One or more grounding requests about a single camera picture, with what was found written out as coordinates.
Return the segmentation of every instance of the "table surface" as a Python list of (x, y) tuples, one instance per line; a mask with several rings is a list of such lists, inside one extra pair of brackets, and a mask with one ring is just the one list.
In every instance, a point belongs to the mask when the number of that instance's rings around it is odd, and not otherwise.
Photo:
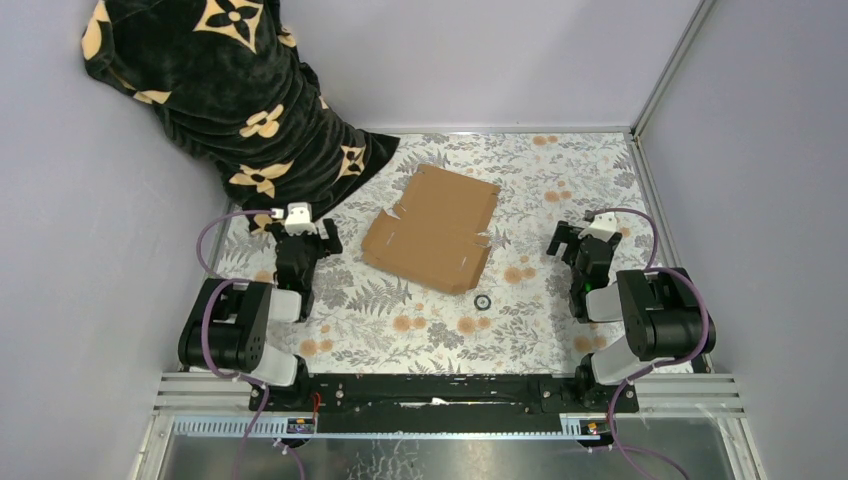
[[(466, 294), (442, 294), (362, 261), (371, 222), (400, 199), (421, 163), (501, 187), (493, 248)], [(270, 324), (268, 341), (319, 373), (571, 373), (623, 327), (577, 323), (568, 267), (545, 250), (558, 220), (582, 224), (586, 210), (611, 206), (645, 208), (622, 134), (403, 135), (392, 161), (328, 215), (345, 251), (318, 262), (312, 315)], [(650, 228), (621, 214), (618, 225), (624, 238), (612, 271), (644, 267)], [(230, 223), (218, 263), (224, 277), (270, 282), (274, 260), (269, 234), (252, 235), (242, 217)], [(492, 299), (489, 310), (474, 307), (479, 294)]]

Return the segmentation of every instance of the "small black ring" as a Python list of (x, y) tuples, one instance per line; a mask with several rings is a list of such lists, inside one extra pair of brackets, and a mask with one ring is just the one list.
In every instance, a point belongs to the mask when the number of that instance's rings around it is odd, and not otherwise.
[(492, 299), (488, 295), (477, 295), (474, 297), (474, 307), (483, 311), (492, 308)]

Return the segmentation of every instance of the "gray wall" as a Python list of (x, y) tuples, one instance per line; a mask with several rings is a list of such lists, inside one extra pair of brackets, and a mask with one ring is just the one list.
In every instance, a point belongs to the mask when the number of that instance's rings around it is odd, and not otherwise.
[(0, 470), (125, 478), (201, 281), (210, 169), (146, 106), (90, 80), (92, 0), (4, 2)]
[(644, 136), (770, 480), (844, 478), (848, 3), (720, 1)]
[(697, 0), (287, 0), (327, 102), (366, 127), (630, 125)]

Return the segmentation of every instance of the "black blanket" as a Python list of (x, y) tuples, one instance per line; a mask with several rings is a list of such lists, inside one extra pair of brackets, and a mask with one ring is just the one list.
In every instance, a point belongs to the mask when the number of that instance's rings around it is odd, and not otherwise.
[[(279, 0), (100, 0), (82, 39), (89, 75), (150, 105), (165, 133), (215, 163), (244, 209), (309, 202), (318, 218), (391, 158), (321, 97)], [(251, 229), (267, 226), (268, 218)]]

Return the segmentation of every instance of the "cardboard box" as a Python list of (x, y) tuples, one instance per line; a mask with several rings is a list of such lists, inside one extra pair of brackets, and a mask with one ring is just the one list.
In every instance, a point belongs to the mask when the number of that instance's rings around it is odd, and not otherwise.
[(498, 201), (500, 187), (419, 165), (394, 216), (380, 212), (362, 249), (369, 265), (445, 293), (477, 286), (489, 258), (480, 235)]

